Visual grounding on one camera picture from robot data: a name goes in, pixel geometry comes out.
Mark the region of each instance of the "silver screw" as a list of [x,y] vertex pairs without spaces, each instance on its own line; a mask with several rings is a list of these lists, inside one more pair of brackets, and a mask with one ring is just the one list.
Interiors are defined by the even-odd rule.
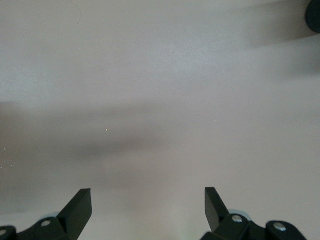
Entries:
[[239,215],[233,215],[232,220],[236,223],[242,223],[242,218]]
[[41,227],[46,227],[46,226],[48,226],[50,224],[51,224],[51,221],[50,220],[46,220],[43,223],[41,223]]
[[0,230],[0,236],[3,236],[7,233],[7,230],[3,229],[3,230]]
[[274,226],[275,229],[277,229],[277,230],[279,230],[279,231],[281,231],[281,232],[287,231],[285,225],[283,225],[283,224],[280,223],[280,222],[275,222],[275,223],[273,224],[273,226]]

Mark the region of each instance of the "gray surface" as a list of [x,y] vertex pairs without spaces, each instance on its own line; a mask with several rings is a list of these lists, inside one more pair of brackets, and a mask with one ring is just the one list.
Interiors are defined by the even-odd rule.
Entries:
[[318,239],[308,2],[2,0],[0,225],[92,188],[82,240],[198,240],[216,187],[257,224]]

